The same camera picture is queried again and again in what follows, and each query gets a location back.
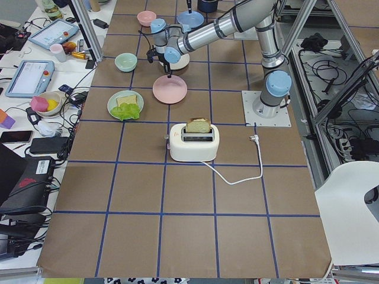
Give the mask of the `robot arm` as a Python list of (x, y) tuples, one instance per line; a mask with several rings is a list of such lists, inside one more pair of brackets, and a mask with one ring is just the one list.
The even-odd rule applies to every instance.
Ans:
[(157, 18), (150, 25), (153, 46), (146, 53), (147, 59), (151, 63), (157, 57), (165, 72), (171, 73), (171, 65), (183, 55), (235, 32), (255, 28), (261, 48), (264, 88), (252, 108), (262, 118), (274, 118), (292, 85), (284, 67), (285, 55), (276, 43), (275, 7), (275, 1), (242, 1), (213, 22), (194, 30), (184, 24), (168, 25)]

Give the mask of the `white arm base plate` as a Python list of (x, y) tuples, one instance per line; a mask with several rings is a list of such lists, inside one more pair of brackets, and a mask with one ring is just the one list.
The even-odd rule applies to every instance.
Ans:
[(245, 125), (251, 127), (291, 127), (285, 98), (278, 106), (261, 102), (261, 91), (242, 91)]

